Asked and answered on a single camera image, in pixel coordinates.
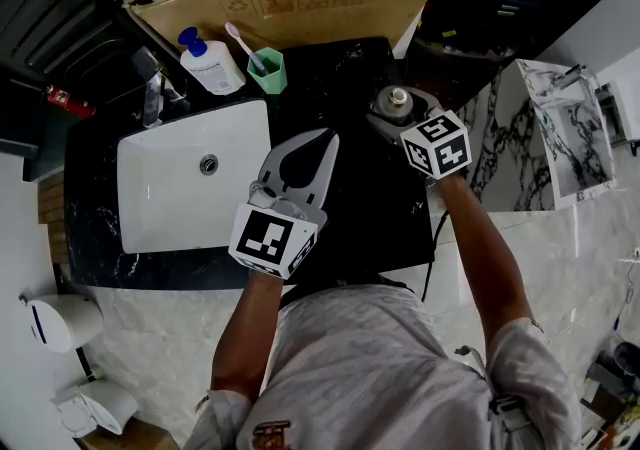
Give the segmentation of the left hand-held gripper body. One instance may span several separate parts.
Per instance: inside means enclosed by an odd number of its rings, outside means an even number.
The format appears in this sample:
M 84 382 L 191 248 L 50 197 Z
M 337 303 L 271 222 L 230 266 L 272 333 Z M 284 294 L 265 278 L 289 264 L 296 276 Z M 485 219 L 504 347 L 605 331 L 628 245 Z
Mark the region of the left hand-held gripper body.
M 249 269 L 287 280 L 318 242 L 327 220 L 324 210 L 254 181 L 249 199 L 238 206 L 228 252 Z

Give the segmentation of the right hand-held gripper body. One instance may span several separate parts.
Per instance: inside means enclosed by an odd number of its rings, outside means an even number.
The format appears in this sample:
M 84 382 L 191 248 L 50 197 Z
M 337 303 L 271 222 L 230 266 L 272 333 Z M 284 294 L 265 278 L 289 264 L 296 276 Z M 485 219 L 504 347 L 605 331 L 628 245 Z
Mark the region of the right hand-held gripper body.
M 472 161 L 467 128 L 451 110 L 433 107 L 424 121 L 403 129 L 399 141 L 426 184 L 460 173 Z

